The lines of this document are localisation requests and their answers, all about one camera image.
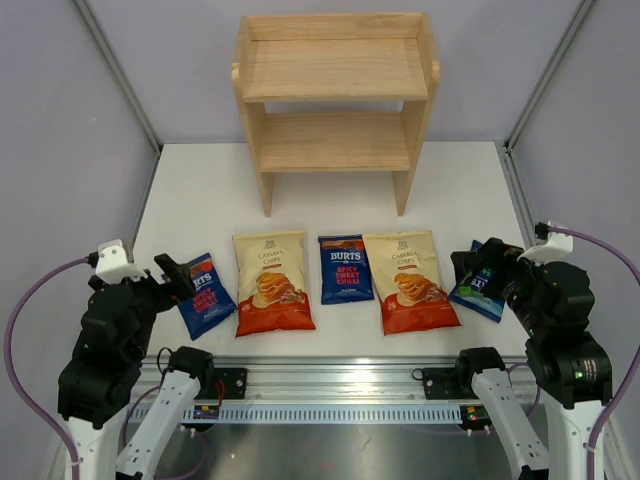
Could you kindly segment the blue sea salt vinegar bag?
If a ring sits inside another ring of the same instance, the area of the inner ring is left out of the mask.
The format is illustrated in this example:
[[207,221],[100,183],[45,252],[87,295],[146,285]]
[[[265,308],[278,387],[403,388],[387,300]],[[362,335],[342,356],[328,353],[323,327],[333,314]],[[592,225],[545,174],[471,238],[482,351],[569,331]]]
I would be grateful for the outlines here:
[[484,286],[494,276],[495,270],[490,267],[483,267],[468,284],[462,284],[463,262],[454,259],[454,255],[451,255],[451,260],[454,267],[456,285],[448,295],[449,300],[452,303],[471,309],[496,323],[500,323],[504,310],[504,301],[501,298],[488,297],[482,292]]

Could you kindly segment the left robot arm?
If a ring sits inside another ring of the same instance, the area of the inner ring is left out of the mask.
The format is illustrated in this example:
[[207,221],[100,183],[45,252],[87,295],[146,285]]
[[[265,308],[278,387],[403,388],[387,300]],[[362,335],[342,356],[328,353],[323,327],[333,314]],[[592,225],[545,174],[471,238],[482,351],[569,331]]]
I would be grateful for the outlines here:
[[58,380],[58,412],[72,438],[73,478],[153,478],[186,408],[216,386],[212,354],[178,348],[135,435],[126,444],[120,442],[158,314],[196,294],[189,264],[167,254],[154,260],[164,282],[138,268],[118,246],[86,260],[95,270],[89,281],[93,293],[71,360]]

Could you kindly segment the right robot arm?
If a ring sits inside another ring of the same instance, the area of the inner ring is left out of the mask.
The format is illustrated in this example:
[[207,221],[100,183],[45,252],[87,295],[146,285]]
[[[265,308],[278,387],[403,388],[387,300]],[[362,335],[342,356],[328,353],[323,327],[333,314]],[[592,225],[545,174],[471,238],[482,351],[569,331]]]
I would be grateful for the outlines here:
[[595,297],[587,273],[564,262],[573,250],[567,234],[523,250],[491,238],[480,248],[451,255],[458,285],[483,270],[491,278],[480,288],[514,313],[528,338],[527,365],[546,409],[549,439],[541,443],[515,395],[502,357],[493,347],[460,352],[454,384],[477,396],[487,411],[515,479],[601,479],[587,457],[602,457],[588,443],[595,422],[612,399],[612,367],[588,332]]

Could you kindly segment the cassava chips bag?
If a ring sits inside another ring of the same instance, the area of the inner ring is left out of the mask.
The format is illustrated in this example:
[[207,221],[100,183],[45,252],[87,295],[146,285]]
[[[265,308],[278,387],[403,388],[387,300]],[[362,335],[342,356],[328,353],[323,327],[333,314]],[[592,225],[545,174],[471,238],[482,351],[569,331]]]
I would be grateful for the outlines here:
[[440,281],[430,231],[362,236],[386,335],[461,325]]
[[305,231],[235,235],[238,337],[314,331],[307,293]]

